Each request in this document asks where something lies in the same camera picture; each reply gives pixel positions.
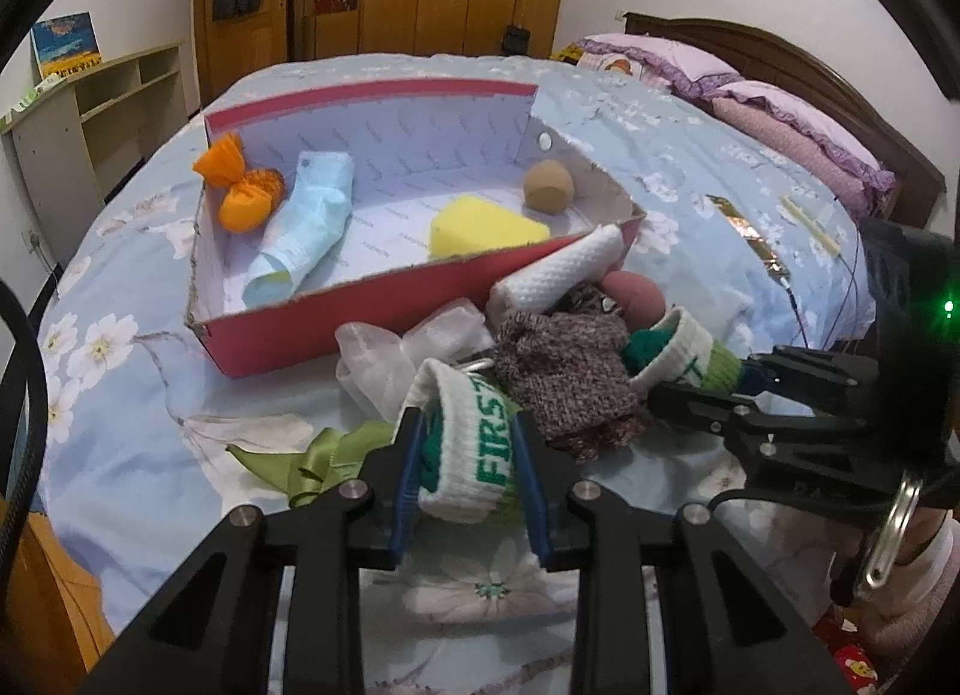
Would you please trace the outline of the right hand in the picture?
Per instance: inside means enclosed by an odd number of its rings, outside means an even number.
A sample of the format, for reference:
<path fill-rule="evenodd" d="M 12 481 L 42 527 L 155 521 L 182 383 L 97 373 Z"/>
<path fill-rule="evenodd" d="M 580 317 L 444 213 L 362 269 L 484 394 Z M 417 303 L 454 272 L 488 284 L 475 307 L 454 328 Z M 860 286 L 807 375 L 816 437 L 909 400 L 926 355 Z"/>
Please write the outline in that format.
<path fill-rule="evenodd" d="M 950 512 L 918 510 L 889 580 L 859 606 L 864 649 L 884 679 L 918 651 L 957 575 L 957 519 Z"/>

